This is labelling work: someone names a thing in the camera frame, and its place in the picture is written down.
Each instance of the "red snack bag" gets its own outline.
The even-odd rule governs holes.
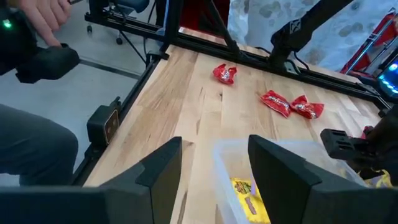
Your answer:
[[[325,107],[323,103],[309,103],[304,95],[295,99],[291,106],[294,111],[308,119],[319,118]]]
[[[225,83],[227,85],[232,85],[234,83],[234,76],[236,75],[236,72],[237,72],[236,67],[226,69],[226,64],[222,64],[213,70],[213,75],[220,82]]]
[[[288,118],[292,112],[287,100],[273,90],[269,90],[264,96],[261,96],[260,99],[265,105],[274,111],[279,112],[285,118]]]

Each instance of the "office chair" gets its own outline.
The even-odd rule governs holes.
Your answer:
[[[110,0],[110,8],[113,12],[125,16],[129,16],[130,13],[136,11],[137,13],[143,12],[149,5],[149,0]],[[91,24],[87,26],[87,33],[91,34],[93,32],[93,28]],[[116,43],[118,45],[123,44],[122,36],[119,32],[118,37],[116,38]]]

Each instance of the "blue light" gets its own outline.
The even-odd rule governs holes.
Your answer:
[[[392,64],[388,69],[390,70],[390,71],[394,71],[394,70],[396,70],[398,68],[398,65],[397,64]]]

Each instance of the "yellow packet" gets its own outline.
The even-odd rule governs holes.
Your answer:
[[[232,187],[248,218],[249,222],[270,224],[267,210],[262,202],[259,189],[256,187],[256,194],[251,193],[251,180],[231,178]]]

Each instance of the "green light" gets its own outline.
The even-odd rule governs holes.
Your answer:
[[[10,21],[8,19],[3,20],[2,24],[5,28],[10,29],[12,27],[12,24],[10,23]]]

